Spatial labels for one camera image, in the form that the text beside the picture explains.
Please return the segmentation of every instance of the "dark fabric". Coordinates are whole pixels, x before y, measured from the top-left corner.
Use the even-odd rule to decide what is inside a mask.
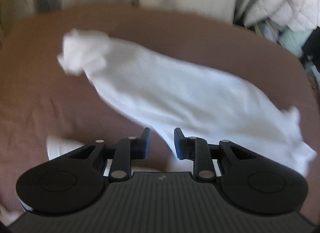
[[[312,59],[312,63],[316,66],[318,72],[320,72],[320,27],[317,27],[307,39],[306,43],[302,47],[304,53],[304,61],[308,60],[308,57]]]
[[[313,91],[299,60],[286,49],[243,28],[195,15],[129,5],[75,8],[20,22],[0,50],[0,197],[10,210],[20,209],[17,178],[47,160],[49,134],[84,143],[114,143],[143,130],[109,108],[85,76],[62,71],[56,55],[63,35],[72,28],[103,31],[248,80],[277,108],[296,106],[305,142],[320,149]],[[140,165],[166,170],[170,156],[164,141],[153,134],[150,158]],[[311,165],[309,195],[302,208],[313,221],[319,215],[319,164],[318,158]]]
[[[320,226],[317,227],[312,233],[320,233]]]

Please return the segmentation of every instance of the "metal pin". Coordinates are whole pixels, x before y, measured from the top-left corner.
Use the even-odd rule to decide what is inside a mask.
[[[211,179],[214,177],[214,173],[210,170],[202,170],[198,175],[203,179]]]
[[[127,176],[127,173],[122,170],[115,170],[115,171],[111,172],[111,177],[113,177],[115,179],[122,179],[126,176]]]

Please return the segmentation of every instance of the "light blue fabric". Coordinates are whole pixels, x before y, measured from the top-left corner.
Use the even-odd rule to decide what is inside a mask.
[[[313,30],[306,31],[292,31],[287,29],[280,37],[279,43],[285,47],[296,57],[303,55],[302,46],[306,43],[308,37],[311,35]]]

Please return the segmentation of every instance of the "clothing pile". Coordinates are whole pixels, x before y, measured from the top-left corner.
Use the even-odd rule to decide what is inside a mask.
[[[320,0],[257,0],[246,13],[244,26],[264,20],[259,26],[262,34],[301,57],[305,41],[320,26]]]

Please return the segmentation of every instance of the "round black pad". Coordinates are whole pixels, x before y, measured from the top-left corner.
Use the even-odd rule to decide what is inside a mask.
[[[82,159],[51,161],[25,172],[16,191],[26,210],[59,215],[89,206],[102,193],[103,177]]]
[[[254,213],[288,213],[302,205],[308,186],[294,170],[264,158],[234,163],[221,178],[224,195]]]

